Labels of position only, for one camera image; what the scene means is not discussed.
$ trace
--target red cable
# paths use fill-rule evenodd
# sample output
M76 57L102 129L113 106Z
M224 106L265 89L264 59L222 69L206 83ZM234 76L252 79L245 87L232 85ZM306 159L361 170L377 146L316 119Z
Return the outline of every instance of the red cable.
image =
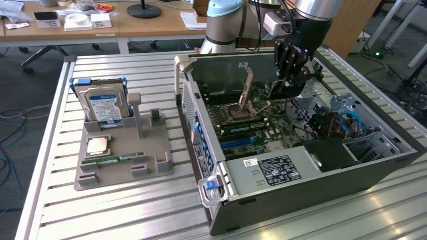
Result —
M330 126L328 127L328 133L326 133L326 136L328 136L328 137L330 136L333 121L334 121L336 118L337 118L336 116L332 117Z

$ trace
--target desk leg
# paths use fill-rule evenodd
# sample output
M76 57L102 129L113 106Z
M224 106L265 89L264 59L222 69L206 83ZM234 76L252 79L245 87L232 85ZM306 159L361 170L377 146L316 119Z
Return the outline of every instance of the desk leg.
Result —
M388 12L388 14L385 16L385 19L381 21L381 23L380 23L380 25L378 25L378 27L377 27L370 39L368 40L368 43L366 43L368 48L372 48L372 46L373 46L376 40L378 39L378 37L380 37L386 25L389 24L393 16L396 15L396 12L397 12L398 8L401 7L402 2L404 2L404 0L397 0L394 2L393 6L392 6L392 9L389 10L389 12Z
M397 31L394 32L394 34L392 35L389 41L386 42L386 45L385 47L386 48L392 48L397 38L400 37L402 31L405 30L406 26L409 25L413 17L416 16L416 14L419 13L419 11L423 9L424 7L423 6L416 6L413 11L408 14L408 16L405 17L405 20L402 21Z
M129 38L128 37L117 38L118 50L120 50L120 54L121 55L122 54L129 54L128 43L129 43Z
M416 56L413 57L412 61L409 62L409 64L406 65L410 69L413 69L420 61L427 57L427 44L425 46L421 48L420 52L416 54Z

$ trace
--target label sticker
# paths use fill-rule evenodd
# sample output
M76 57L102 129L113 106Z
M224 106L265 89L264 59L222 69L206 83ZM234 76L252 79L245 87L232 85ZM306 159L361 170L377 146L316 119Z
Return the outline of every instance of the label sticker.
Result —
M96 37L114 37L116 34L114 33L98 33L94 35Z
M248 127L242 127L242 128L230 130L230 132L236 133L236 132L241 132L241 131L246 131L246 130L249 130L249 128Z
M101 124L116 124L121 121L120 108L116 106L117 96L101 95L89 97L96 120Z
M269 186L302 178L288 155L261 160L257 164Z
M264 124L265 124L265 123L253 124L253 125L250 125L250 129L261 128L261 127L264 127Z
M254 158L254 159L244 160L242 163L245 167L252 167L258 164L258 160Z

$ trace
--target wooden desk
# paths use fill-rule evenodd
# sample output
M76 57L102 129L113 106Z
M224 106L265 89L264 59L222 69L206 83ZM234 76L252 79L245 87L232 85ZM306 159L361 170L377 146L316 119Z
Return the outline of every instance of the wooden desk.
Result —
M38 2L25 2L22 7L22 12L32 18L32 22L28 27L22 27L18 29L5 29L5 39L12 41L18 41L22 39L30 38L32 40L50 40L50 39L69 39L69 38L102 38L104 34L110 34L109 37L116 37L118 35L118 17L110 17L110 28L101 28L85 31L65 31L64 30L64 16L60 16L60 25L61 27L54 28L38 28L36 17L33 13L42 12L53 12L56 10L61 10L65 7L42 7ZM9 19L4 20L4 24L10 24Z
M53 12L64 7L42 7L38 2L25 2L22 11L32 18L29 27L9 30L4 24L10 24L8 19L0 24L0 47L29 47L52 45L77 45L117 43L120 54L129 54L128 43L133 41L204 39L205 31L190 31L185 28L182 10L160 6L161 16L153 19L137 19L128 15L128 6L137 2L109 2L114 5L117 16L110 17L112 28L101 28L84 31L64 31L64 17L60 17L62 27L38 28L36 12ZM181 9L189 9L188 3L168 3Z
M5 35L5 24L4 24L4 19L0 19L0 38L4 37Z
M161 15L153 19L137 19L126 13L128 7L134 4L136 2L121 2L118 5L118 32L121 37L205 34L206 31L204 30L189 31L186 29L181 12L188 11L153 4L161 9ZM168 3L168 5L181 9L192 8L192 5L181 2Z

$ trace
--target hard drive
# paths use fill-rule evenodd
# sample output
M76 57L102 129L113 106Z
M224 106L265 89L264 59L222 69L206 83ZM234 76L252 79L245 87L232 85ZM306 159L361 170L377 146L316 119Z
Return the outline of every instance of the hard drive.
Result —
M122 118L130 116L126 100L126 78L69 80L70 89L78 98L85 119L97 121L102 129L122 126Z

